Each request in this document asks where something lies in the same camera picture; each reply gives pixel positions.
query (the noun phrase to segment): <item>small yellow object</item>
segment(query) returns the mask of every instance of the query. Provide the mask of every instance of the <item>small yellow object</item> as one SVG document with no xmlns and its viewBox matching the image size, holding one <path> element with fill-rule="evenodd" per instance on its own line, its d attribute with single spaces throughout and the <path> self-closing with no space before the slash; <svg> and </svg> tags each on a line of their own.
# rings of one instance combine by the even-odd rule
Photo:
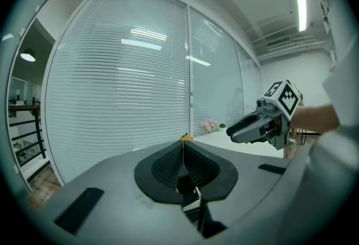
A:
<svg viewBox="0 0 359 245">
<path fill-rule="evenodd" d="M 182 149 L 185 148 L 185 141 L 193 141 L 194 138 L 190 135 L 183 135 L 180 140 L 182 140 Z"/>
</svg>

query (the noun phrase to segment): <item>wooden floor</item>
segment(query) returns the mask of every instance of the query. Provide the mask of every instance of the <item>wooden floor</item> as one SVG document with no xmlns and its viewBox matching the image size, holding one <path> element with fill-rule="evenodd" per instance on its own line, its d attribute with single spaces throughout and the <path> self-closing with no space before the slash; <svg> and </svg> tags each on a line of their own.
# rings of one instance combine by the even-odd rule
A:
<svg viewBox="0 0 359 245">
<path fill-rule="evenodd" d="M 50 197 L 61 188 L 51 165 L 44 168 L 29 185 L 33 191 L 27 202 L 37 210 L 41 210 Z"/>
</svg>

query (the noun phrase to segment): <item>handrail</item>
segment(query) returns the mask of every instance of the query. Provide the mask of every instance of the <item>handrail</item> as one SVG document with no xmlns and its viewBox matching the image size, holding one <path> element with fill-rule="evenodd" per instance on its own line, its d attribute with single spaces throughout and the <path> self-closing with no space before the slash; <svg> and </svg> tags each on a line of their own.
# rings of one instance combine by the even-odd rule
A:
<svg viewBox="0 0 359 245">
<path fill-rule="evenodd" d="M 37 135 L 37 138 L 38 138 L 38 141 L 37 142 L 34 142 L 33 144 L 30 144 L 18 151 L 15 151 L 15 155 L 16 157 L 18 158 L 19 160 L 19 154 L 24 152 L 25 150 L 35 146 L 35 145 L 39 145 L 40 147 L 40 152 L 33 155 L 32 157 L 30 157 L 29 159 L 25 160 L 22 164 L 20 164 L 20 160 L 19 160 L 19 165 L 20 167 L 24 166 L 26 163 L 28 163 L 29 161 L 33 160 L 34 158 L 36 158 L 37 156 L 39 156 L 40 154 L 42 154 L 43 158 L 45 159 L 46 158 L 46 154 L 45 154 L 45 148 L 43 147 L 43 141 L 41 139 L 41 129 L 40 129 L 40 126 L 39 126 L 39 122 L 41 119 L 39 119 L 39 110 L 40 110 L 40 106 L 39 105 L 9 105 L 8 106 L 8 110 L 9 111 L 14 111 L 14 112 L 23 112 L 23 111 L 32 111 L 33 115 L 35 116 L 35 119 L 34 120 L 30 120 L 30 121 L 24 121 L 24 122 L 15 122 L 15 123 L 10 123 L 9 124 L 9 127 L 12 127 L 12 126 L 19 126 L 19 125 L 22 125 L 22 124 L 27 124 L 27 123 L 32 123 L 32 122 L 35 122 L 35 127 L 36 127 L 36 131 L 32 131 L 32 132 L 29 132 L 29 133 L 25 133 L 23 135 L 20 135 L 20 136 L 16 136 L 16 137 L 13 137 L 11 140 L 14 141 L 14 140 L 18 140 L 20 138 L 23 138 L 23 137 L 26 137 L 26 136 L 29 136 L 29 135 L 33 135 L 36 133 Z"/>
</svg>

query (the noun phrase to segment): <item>air vent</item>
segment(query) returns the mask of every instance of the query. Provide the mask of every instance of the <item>air vent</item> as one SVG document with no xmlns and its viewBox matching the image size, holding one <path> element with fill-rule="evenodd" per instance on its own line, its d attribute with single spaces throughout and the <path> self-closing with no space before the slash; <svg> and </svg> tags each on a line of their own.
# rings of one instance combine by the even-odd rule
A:
<svg viewBox="0 0 359 245">
<path fill-rule="evenodd" d="M 286 36 L 285 38 L 280 38 L 274 41 L 270 41 L 269 43 L 267 43 L 267 48 L 271 49 L 271 48 L 275 48 L 278 47 L 280 45 L 284 45 L 284 44 L 288 44 L 292 41 L 290 36 Z"/>
</svg>

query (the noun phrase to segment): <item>robotic arm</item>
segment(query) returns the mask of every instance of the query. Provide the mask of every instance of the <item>robotic arm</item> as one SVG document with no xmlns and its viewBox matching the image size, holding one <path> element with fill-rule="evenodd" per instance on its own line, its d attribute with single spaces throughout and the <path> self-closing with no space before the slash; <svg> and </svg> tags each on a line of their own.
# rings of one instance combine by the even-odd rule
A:
<svg viewBox="0 0 359 245">
<path fill-rule="evenodd" d="M 269 141 L 277 150 L 293 142 L 289 140 L 291 119 L 299 105 L 299 97 L 291 84 L 275 82 L 257 99 L 256 111 L 244 116 L 227 129 L 227 135 L 236 143 Z"/>
</svg>

